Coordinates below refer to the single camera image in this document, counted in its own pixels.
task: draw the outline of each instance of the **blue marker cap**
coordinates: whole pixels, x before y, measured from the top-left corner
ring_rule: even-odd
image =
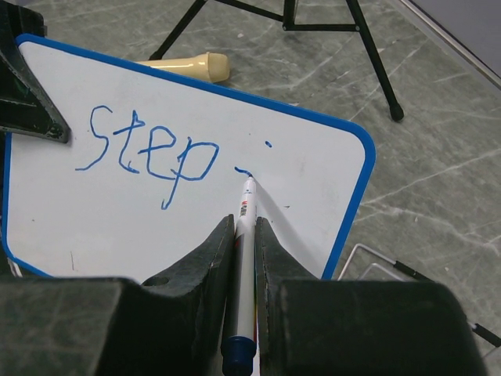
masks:
[[[221,344],[222,373],[225,376],[251,376],[256,344],[250,338],[234,336]]]

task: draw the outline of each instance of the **marble floor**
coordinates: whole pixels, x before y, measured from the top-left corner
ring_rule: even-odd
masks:
[[[146,60],[190,3],[35,0],[29,7],[44,15],[50,38]],[[341,264],[356,243],[377,248],[449,286],[471,321],[501,334],[501,99],[390,2],[360,3],[404,108],[401,124],[389,118],[357,34],[286,33],[275,21],[208,2],[166,57],[226,53],[229,87],[363,126],[377,163]],[[351,18],[342,0],[303,0],[297,21]],[[366,263],[355,260],[352,272]],[[488,366],[501,374],[501,354]]]

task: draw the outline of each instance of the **blue frame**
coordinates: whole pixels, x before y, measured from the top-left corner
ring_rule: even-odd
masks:
[[[252,94],[247,94],[245,92],[240,92],[235,89],[228,89],[222,86],[209,84],[203,81],[198,81],[194,78],[184,77],[178,74],[169,73],[163,70],[154,69],[151,67],[143,66],[132,61],[127,61],[119,59],[117,57],[103,55],[102,53],[88,51],[85,49],[80,49],[78,47],[67,45],[61,42],[55,42],[50,39],[37,37],[31,34],[22,34],[16,38],[17,45],[21,45],[24,42],[33,42],[39,45],[45,45],[52,49],[58,49],[60,51],[68,52],[76,56],[82,56],[88,59],[93,59],[114,65],[116,67],[122,67],[129,69],[130,71],[135,71],[143,74],[148,74],[149,76],[162,78],[164,80],[172,81],[181,85],[186,85],[195,89],[204,90],[206,92],[212,92],[220,96],[226,96],[228,98],[240,100],[242,102],[254,104],[255,106],[260,106],[268,108],[270,110],[275,110],[282,112],[284,114],[289,114],[297,118],[303,118],[306,120],[314,121],[322,125],[326,125],[332,128],[341,129],[346,132],[350,132],[355,135],[362,143],[364,150],[366,152],[366,159],[362,166],[362,171],[360,173],[359,179],[355,185],[355,189],[351,196],[351,200],[348,204],[346,213],[344,214],[341,227],[337,234],[336,240],[334,241],[332,251],[327,260],[325,269],[323,270],[322,278],[330,279],[334,273],[337,262],[341,256],[343,250],[344,242],[348,237],[353,219],[355,218],[357,208],[362,200],[363,193],[369,182],[370,174],[373,170],[374,164],[376,162],[376,148],[374,147],[374,142],[371,139],[369,133],[365,129],[360,127],[355,123],[350,121],[337,119],[325,114],[319,114],[310,110],[305,110],[300,107],[290,106],[285,103],[277,102],[272,99],[262,98],[260,96],[254,96]],[[8,205],[9,205],[9,176],[10,176],[10,154],[12,145],[12,135],[8,134],[5,141],[5,168],[4,168],[4,193],[3,193],[3,218],[2,218],[2,245],[7,256],[22,266],[24,269],[30,270],[38,275],[50,277],[47,273],[27,264],[26,262],[16,258],[10,251],[7,245],[7,222],[8,222]]]

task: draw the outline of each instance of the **rubber foot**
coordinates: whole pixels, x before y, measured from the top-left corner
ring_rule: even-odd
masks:
[[[404,110],[402,107],[397,103],[393,106],[390,106],[390,115],[393,121],[400,122],[404,118]]]

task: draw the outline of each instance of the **tripod leg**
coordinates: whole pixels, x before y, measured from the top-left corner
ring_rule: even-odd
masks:
[[[179,23],[175,25],[174,30],[165,38],[164,43],[155,51],[151,56],[150,60],[160,60],[164,57],[165,53],[174,44],[179,35],[186,29],[193,18],[198,14],[198,12],[205,5],[207,0],[195,0],[195,2],[189,7],[186,14],[181,18]]]
[[[386,100],[390,105],[391,118],[394,121],[401,121],[404,118],[404,111],[397,102],[390,80],[384,70],[383,62],[381,61],[379,52],[377,51],[373,37],[370,34],[369,27],[367,26],[366,19],[363,16],[362,9],[360,9],[360,4],[358,0],[346,0],[346,2],[353,19],[355,20],[355,24],[359,27],[359,33],[362,37],[367,53],[369,54],[370,62],[373,64],[377,78],[381,83],[381,88],[383,88],[384,96],[386,96]]]

